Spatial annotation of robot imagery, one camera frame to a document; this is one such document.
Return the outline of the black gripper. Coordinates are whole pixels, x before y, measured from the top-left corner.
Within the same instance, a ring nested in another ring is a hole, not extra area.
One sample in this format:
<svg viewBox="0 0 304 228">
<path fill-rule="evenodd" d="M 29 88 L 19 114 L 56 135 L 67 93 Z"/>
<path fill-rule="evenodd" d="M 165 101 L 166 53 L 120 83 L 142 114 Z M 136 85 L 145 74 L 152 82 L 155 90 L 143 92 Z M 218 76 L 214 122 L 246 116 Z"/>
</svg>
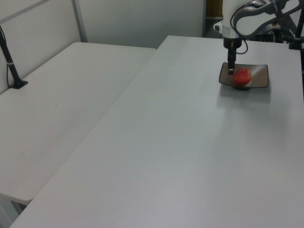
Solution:
<svg viewBox="0 0 304 228">
<path fill-rule="evenodd" d="M 233 75 L 237 49 L 241 47 L 241 38 L 223 38 L 223 46 L 228 49 L 228 74 Z"/>
</svg>

